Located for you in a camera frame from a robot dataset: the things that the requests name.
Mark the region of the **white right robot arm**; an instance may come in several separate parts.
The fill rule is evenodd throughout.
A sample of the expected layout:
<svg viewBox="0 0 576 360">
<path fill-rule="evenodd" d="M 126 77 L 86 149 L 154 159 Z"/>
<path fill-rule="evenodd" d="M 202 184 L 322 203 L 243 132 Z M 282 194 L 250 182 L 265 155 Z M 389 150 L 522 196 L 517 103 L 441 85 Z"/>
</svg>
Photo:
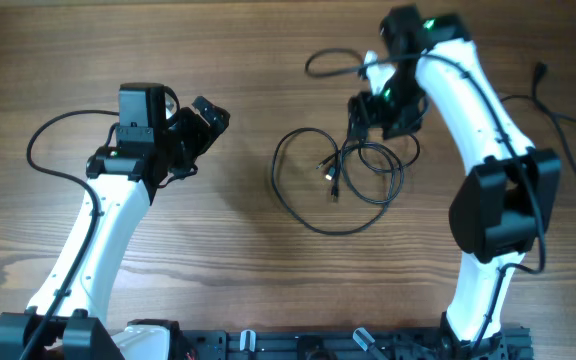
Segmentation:
<svg viewBox="0 0 576 360">
<path fill-rule="evenodd" d="M 462 256 L 442 317 L 443 348 L 455 359 L 492 354 L 501 348 L 511 278 L 530 250 L 544 246 L 560 159 L 537 149 L 511 120 L 457 15 L 423 18 L 413 5 L 395 7 L 380 30 L 388 58 L 364 57 L 360 73 L 370 88 L 349 102 L 349 137 L 364 141 L 372 128 L 387 139 L 413 134 L 421 101 L 437 107 L 466 173 L 449 209 Z"/>
</svg>

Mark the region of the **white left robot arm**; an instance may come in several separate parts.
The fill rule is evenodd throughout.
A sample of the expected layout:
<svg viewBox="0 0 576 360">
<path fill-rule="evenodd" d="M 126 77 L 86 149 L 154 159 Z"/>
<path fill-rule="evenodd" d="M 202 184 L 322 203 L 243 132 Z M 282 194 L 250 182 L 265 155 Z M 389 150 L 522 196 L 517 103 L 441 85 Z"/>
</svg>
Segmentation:
<svg viewBox="0 0 576 360">
<path fill-rule="evenodd" d="M 38 165 L 81 186 L 64 247 L 21 313 L 0 315 L 0 359 L 196 359 L 178 322 L 137 319 L 110 334 L 109 300 L 127 245 L 158 190 L 198 172 L 196 160 L 228 128 L 229 113 L 203 96 L 183 107 L 159 83 L 125 83 L 117 122 L 89 157 L 86 177 Z"/>
</svg>

